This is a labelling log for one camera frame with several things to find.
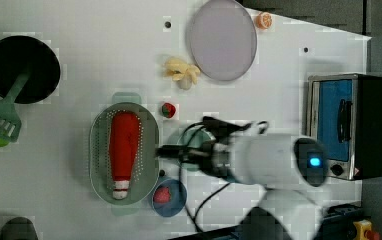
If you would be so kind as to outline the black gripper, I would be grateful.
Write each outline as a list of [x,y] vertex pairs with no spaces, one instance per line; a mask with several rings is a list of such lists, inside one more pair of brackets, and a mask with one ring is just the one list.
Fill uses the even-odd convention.
[[212,177],[232,177],[231,162],[227,151],[218,151],[218,144],[206,141],[200,147],[163,145],[156,150],[161,158],[178,158],[180,164],[194,165]]

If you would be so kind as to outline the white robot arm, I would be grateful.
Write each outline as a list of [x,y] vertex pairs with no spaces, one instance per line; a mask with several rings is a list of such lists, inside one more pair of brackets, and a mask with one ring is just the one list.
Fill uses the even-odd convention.
[[310,137],[244,134],[199,147],[164,145],[156,155],[229,183],[262,186],[265,194],[240,223],[242,240],[314,240],[321,227],[327,154]]

